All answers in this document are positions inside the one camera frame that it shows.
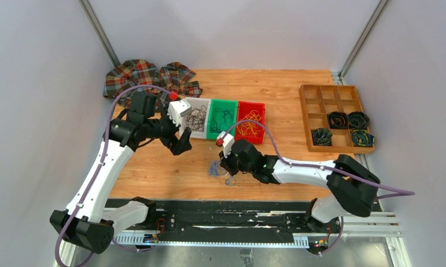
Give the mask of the cable ball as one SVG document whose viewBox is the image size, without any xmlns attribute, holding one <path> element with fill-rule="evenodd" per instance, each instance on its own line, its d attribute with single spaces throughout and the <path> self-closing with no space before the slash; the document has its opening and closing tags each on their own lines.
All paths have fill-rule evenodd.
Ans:
<svg viewBox="0 0 446 267">
<path fill-rule="evenodd" d="M 225 177 L 225 184 L 227 186 L 234 186 L 236 184 L 236 178 L 220 166 L 220 161 L 213 161 L 208 167 L 207 174 L 211 177 Z"/>
</svg>

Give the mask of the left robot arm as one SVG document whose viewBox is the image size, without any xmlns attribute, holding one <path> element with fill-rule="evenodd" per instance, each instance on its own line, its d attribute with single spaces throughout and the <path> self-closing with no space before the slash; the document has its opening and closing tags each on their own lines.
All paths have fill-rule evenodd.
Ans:
<svg viewBox="0 0 446 267">
<path fill-rule="evenodd" d="M 84 183 L 64 211 L 53 211 L 50 223 L 67 241 L 95 254 L 103 253 L 114 237 L 133 225 L 144 230 L 157 223 L 156 203 L 132 198 L 111 212 L 104 208 L 114 184 L 135 151 L 152 140 L 160 140 L 173 155 L 189 151 L 191 129 L 177 137 L 184 116 L 192 110 L 187 100 L 172 96 L 155 118 L 157 96 L 135 92 L 131 105 L 108 123 L 99 153 Z"/>
</svg>

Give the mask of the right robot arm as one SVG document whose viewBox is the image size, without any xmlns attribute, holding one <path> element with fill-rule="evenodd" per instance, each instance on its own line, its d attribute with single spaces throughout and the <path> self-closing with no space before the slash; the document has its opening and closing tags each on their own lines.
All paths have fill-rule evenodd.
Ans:
<svg viewBox="0 0 446 267">
<path fill-rule="evenodd" d="M 249 173 L 263 184 L 305 184 L 330 191 L 315 198 L 299 223 L 311 232 L 322 232 L 334 218 L 345 214 L 368 217 L 371 214 L 380 180 L 351 156 L 336 160 L 295 161 L 264 155 L 244 139 L 218 139 L 220 166 L 231 175 Z"/>
</svg>

